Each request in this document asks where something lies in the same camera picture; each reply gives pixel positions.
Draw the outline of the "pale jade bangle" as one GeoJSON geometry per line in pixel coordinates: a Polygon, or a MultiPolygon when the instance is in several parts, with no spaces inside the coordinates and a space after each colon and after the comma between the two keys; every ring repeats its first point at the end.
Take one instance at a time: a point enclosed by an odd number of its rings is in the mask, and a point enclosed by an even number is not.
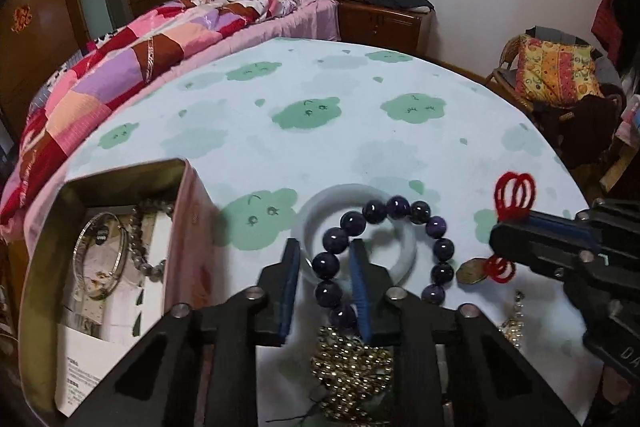
{"type": "Polygon", "coordinates": [[[340,257],[346,253],[350,242],[358,239],[369,225],[390,221],[399,239],[400,253],[394,265],[388,269],[393,282],[405,280],[416,262],[416,226],[423,225],[430,217],[424,202],[411,204],[404,196],[390,196],[362,184],[334,185],[311,197],[297,213],[292,237],[297,239],[304,256],[303,276],[311,283],[318,283],[335,275],[338,283],[349,280],[349,274],[341,269],[340,257]],[[316,225],[334,210],[343,210],[340,224],[322,234],[322,254],[328,256],[329,266],[320,267],[322,255],[311,251],[312,233],[316,225]]]}

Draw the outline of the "cloud print tablecloth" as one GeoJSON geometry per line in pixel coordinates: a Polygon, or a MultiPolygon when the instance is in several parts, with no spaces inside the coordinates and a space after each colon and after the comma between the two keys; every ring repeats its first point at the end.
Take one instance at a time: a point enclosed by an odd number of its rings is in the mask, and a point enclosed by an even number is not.
{"type": "MultiPolygon", "coordinates": [[[[228,232],[213,247],[216,301],[279,260],[291,219],[326,188],[372,186],[422,199],[448,225],[457,268],[490,255],[494,186],[528,172],[534,208],[573,218],[588,205],[552,147],[517,109],[474,81],[387,50],[273,39],[169,81],[105,121],[70,160],[66,180],[183,157],[228,232]]],[[[309,363],[326,312],[300,277],[292,335],[258,350],[261,426],[326,426],[311,408],[309,363]]],[[[582,424],[602,364],[562,285],[518,267],[509,284],[446,286],[445,306],[475,303],[497,325],[524,294],[522,352],[582,424]]]]}

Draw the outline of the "pink metal tin box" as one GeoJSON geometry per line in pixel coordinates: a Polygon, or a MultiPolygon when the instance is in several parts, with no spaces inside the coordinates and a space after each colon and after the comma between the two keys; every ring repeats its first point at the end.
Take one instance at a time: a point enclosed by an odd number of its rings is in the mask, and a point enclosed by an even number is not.
{"type": "Polygon", "coordinates": [[[175,158],[68,181],[43,210],[18,366],[37,421],[61,426],[173,305],[212,303],[216,209],[175,158]]]}

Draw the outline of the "red string knot charm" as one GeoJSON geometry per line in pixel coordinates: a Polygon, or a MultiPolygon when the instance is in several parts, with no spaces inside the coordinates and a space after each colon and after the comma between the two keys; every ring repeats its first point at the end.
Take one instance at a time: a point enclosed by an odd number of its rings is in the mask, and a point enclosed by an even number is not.
{"type": "MultiPolygon", "coordinates": [[[[530,173],[503,173],[494,190],[497,221],[523,220],[532,211],[535,199],[536,183],[530,173]]],[[[492,254],[484,264],[486,277],[498,284],[509,283],[515,271],[513,261],[497,254],[492,254]]]]}

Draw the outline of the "patchwork pink quilt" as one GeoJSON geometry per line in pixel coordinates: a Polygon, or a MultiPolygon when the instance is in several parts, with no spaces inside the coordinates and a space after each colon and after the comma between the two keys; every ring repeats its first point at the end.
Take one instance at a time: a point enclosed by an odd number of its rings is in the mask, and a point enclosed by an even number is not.
{"type": "Polygon", "coordinates": [[[28,114],[17,165],[1,197],[2,229],[12,227],[52,174],[119,106],[187,58],[298,6],[298,0],[169,1],[66,69],[46,101],[28,114]]]}

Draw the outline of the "red double happiness sticker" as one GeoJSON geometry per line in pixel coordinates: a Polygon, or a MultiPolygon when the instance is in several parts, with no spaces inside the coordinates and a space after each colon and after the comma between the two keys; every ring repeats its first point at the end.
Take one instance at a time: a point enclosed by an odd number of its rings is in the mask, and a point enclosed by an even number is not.
{"type": "Polygon", "coordinates": [[[32,15],[32,10],[29,5],[19,6],[13,13],[11,30],[16,34],[19,34],[29,26],[33,18],[34,16],[32,15]]]}

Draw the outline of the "yellow orange floral cushion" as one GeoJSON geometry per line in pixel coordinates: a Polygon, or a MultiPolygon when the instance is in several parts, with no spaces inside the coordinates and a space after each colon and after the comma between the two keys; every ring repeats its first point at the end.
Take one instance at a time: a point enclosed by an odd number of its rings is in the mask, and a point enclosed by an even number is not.
{"type": "Polygon", "coordinates": [[[602,98],[592,46],[521,35],[515,92],[519,98],[554,107],[576,105],[587,95],[602,98]]]}

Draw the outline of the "white paper in tin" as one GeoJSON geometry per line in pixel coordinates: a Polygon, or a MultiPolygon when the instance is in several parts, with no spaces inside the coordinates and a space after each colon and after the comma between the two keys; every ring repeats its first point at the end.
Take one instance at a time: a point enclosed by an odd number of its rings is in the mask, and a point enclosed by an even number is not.
{"type": "Polygon", "coordinates": [[[76,287],[72,261],[58,320],[54,404],[72,415],[100,380],[164,313],[172,220],[169,206],[114,213],[128,232],[128,255],[115,290],[91,300],[76,287]]]}

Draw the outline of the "silver bangle in tin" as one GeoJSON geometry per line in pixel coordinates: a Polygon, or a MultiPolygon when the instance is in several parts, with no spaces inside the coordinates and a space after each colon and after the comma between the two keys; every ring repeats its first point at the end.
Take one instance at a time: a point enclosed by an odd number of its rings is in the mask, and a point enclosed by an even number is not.
{"type": "Polygon", "coordinates": [[[103,211],[82,228],[73,250],[73,276],[82,295],[104,300],[115,290],[128,255],[128,232],[119,217],[103,211]]]}

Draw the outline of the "wicker chair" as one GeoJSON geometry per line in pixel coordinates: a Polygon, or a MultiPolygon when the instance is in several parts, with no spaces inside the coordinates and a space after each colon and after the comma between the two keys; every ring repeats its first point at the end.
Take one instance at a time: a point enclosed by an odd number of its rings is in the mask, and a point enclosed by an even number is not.
{"type": "Polygon", "coordinates": [[[521,110],[567,168],[608,159],[626,98],[611,61],[584,39],[528,28],[504,45],[484,86],[521,110]]]}

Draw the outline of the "wooden nightstand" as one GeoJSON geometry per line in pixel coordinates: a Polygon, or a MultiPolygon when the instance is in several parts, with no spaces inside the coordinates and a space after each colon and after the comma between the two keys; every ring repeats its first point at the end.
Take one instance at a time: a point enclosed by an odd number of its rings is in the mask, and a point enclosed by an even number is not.
{"type": "Polygon", "coordinates": [[[355,1],[337,7],[341,39],[417,57],[427,56],[433,13],[392,10],[355,1]]]}

